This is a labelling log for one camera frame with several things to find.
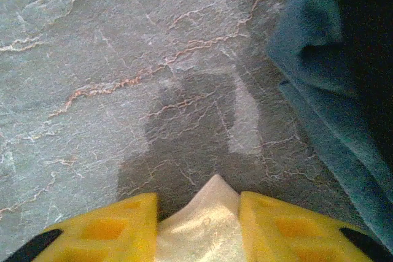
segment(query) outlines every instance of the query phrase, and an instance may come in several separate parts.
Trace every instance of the blue towel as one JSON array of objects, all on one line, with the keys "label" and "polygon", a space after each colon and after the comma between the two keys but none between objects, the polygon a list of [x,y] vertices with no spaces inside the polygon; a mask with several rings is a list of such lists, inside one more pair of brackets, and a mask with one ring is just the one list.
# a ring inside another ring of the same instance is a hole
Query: blue towel
[{"label": "blue towel", "polygon": [[341,32],[337,0],[290,0],[268,54],[320,159],[393,253],[393,175],[368,130]]}]

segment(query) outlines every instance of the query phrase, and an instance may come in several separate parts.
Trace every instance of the gray marble tile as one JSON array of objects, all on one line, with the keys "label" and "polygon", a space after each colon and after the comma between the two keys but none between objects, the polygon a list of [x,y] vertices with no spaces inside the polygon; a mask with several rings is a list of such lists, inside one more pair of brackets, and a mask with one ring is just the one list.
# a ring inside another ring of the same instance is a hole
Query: gray marble tile
[{"label": "gray marble tile", "polygon": [[160,218],[215,173],[365,227],[277,90],[286,0],[2,0],[0,259],[145,191]]}]

